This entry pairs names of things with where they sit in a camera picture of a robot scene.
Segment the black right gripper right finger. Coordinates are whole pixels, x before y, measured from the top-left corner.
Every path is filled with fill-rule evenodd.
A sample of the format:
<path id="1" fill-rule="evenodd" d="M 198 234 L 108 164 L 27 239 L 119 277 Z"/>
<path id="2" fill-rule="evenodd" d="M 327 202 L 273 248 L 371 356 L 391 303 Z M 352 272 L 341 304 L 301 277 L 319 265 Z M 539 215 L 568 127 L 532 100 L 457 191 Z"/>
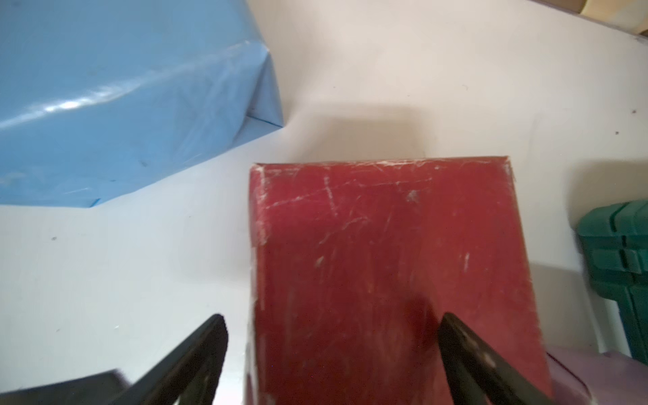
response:
<path id="1" fill-rule="evenodd" d="M 441 319 L 438 344 L 455 404 L 554 403 L 451 312 Z"/>

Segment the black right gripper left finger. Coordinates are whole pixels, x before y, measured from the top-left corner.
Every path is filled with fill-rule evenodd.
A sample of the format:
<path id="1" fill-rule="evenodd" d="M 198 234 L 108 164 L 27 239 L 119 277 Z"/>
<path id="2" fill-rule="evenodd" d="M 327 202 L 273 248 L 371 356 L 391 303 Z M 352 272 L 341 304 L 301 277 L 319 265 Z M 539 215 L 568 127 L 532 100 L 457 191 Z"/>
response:
<path id="1" fill-rule="evenodd" d="M 215 314 L 112 404 L 214 402 L 228 349 L 224 317 Z"/>

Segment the purple gift box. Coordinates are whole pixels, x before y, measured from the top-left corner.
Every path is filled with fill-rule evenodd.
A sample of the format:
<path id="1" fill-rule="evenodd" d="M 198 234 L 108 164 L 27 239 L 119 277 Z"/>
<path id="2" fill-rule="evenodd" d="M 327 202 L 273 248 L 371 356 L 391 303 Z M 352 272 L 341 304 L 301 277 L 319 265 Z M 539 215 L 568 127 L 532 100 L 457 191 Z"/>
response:
<path id="1" fill-rule="evenodd" d="M 620 352 L 546 349 L 558 404 L 646 404 L 647 366 Z"/>

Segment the dark red gift box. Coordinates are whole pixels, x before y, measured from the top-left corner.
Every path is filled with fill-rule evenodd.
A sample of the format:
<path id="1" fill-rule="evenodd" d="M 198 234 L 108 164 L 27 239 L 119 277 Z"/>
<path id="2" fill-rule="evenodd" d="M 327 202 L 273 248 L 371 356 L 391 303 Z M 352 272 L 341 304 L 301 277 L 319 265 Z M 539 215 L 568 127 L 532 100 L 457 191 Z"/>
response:
<path id="1" fill-rule="evenodd" d="M 448 404 L 451 312 L 546 394 L 506 157 L 257 164 L 248 404 Z"/>

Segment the blue gift box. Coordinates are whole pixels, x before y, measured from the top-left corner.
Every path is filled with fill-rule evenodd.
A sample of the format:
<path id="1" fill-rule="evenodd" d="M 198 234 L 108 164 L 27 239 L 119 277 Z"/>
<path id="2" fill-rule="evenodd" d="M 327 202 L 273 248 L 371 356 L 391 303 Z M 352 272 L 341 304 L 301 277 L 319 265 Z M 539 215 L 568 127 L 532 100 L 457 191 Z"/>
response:
<path id="1" fill-rule="evenodd" d="M 91 208 L 282 128 L 243 1 L 4 1 L 1 202 Z"/>

